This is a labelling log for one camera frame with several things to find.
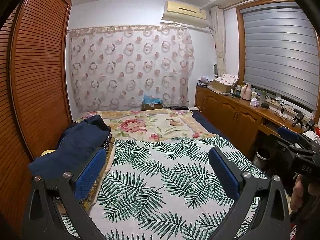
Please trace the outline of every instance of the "wooden window frame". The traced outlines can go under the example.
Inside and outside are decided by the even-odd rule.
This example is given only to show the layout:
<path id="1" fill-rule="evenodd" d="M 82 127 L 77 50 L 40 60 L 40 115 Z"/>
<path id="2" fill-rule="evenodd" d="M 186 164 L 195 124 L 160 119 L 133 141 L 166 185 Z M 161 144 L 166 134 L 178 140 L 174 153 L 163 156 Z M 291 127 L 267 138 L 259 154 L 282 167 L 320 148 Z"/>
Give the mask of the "wooden window frame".
<path id="1" fill-rule="evenodd" d="M 243 15 L 240 12 L 242 9 L 247 9 L 249 7 L 257 6 L 257 5 L 263 5 L 263 4 L 269 4 L 269 3 L 275 3 L 275 2 L 295 2 L 294 0 L 257 0 L 253 2 L 249 2 L 243 5 L 240 5 L 236 7 L 236 13 L 237 13 L 237 20 L 238 20 L 238 31 L 239 31 L 239 85 L 243 85 L 244 81 L 244 69 L 245 69 L 245 34 L 244 34 L 244 21 L 243 21 Z M 316 35 L 317 39 L 317 47 L 318 47 L 318 55 L 319 55 L 319 69 L 320 69 L 320 38 L 318 35 Z M 319 80 L 319 90 L 318 90 L 318 98 L 317 98 L 317 106 L 316 106 L 316 115 L 315 115 L 315 122 L 318 124 L 320 118 L 320 80 Z"/>

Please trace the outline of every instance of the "tied curtain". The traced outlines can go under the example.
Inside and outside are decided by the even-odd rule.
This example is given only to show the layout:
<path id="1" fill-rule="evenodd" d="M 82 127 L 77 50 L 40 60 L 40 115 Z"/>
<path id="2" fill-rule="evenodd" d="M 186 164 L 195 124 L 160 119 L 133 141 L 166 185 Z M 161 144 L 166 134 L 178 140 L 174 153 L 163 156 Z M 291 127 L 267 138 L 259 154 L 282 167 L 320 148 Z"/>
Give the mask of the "tied curtain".
<path id="1" fill-rule="evenodd" d="M 218 6 L 211 8 L 213 36 L 216 42 L 218 77 L 227 73 L 226 70 L 226 28 L 224 25 L 223 10 Z"/>
<path id="2" fill-rule="evenodd" d="M 70 75 L 80 111 L 141 110 L 144 95 L 188 106 L 194 50 L 187 28 L 111 26 L 71 31 Z"/>

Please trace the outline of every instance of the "white wall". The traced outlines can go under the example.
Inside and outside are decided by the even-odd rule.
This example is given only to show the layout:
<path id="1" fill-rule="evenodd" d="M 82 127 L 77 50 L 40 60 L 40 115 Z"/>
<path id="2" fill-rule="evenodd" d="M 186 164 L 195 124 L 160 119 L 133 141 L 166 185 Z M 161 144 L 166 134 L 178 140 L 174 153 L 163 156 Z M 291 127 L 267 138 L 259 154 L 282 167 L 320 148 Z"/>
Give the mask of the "white wall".
<path id="1" fill-rule="evenodd" d="M 236 8 L 223 12 L 226 26 L 226 69 L 228 74 L 239 71 L 239 31 Z"/>
<path id="2" fill-rule="evenodd" d="M 68 29 L 108 25 L 159 25 L 166 0 L 102 0 L 71 7 Z M 189 30 L 195 62 L 189 78 L 189 106 L 194 106 L 196 84 L 201 75 L 213 75 L 217 63 L 214 39 L 210 33 Z M 81 116 L 74 103 L 69 71 L 69 40 L 66 44 L 67 89 L 73 120 Z"/>

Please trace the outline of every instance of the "metal screw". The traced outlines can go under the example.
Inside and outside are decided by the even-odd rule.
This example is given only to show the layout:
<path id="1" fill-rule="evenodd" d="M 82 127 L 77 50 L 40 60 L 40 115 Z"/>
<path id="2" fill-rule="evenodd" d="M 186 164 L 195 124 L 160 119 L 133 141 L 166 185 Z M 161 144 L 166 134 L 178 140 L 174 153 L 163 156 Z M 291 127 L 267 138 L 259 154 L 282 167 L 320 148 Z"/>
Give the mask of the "metal screw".
<path id="1" fill-rule="evenodd" d="M 66 178 L 66 179 L 69 178 L 70 176 L 71 176 L 71 172 L 70 171 L 66 171 L 66 172 L 63 173 L 63 177 Z"/>
<path id="2" fill-rule="evenodd" d="M 280 177 L 279 177 L 278 175 L 274 175 L 274 176 L 273 176 L 273 179 L 274 179 L 275 181 L 280 181 Z"/>
<path id="3" fill-rule="evenodd" d="M 35 176 L 35 182 L 38 182 L 40 180 L 41 180 L 41 176 L 40 175 Z"/>
<path id="4" fill-rule="evenodd" d="M 245 172 L 243 173 L 243 176 L 244 176 L 245 178 L 251 178 L 251 173 L 248 172 L 248 171 L 245 171 Z"/>

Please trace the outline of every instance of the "louvered wardrobe door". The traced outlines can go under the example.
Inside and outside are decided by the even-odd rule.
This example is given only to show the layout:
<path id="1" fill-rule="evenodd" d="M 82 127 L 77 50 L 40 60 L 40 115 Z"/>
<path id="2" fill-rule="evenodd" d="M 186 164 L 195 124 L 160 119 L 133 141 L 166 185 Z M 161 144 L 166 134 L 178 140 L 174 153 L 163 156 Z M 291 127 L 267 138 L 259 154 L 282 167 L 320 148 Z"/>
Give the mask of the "louvered wardrobe door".
<path id="1" fill-rule="evenodd" d="M 65 42 L 70 0 L 25 0 L 12 47 L 14 106 L 26 143 L 38 157 L 70 124 Z"/>
<path id="2" fill-rule="evenodd" d="M 0 30 L 0 225 L 5 219 L 13 230 L 19 232 L 31 186 L 28 163 L 32 158 L 15 118 L 7 78 L 8 51 L 16 14 L 17 9 Z"/>

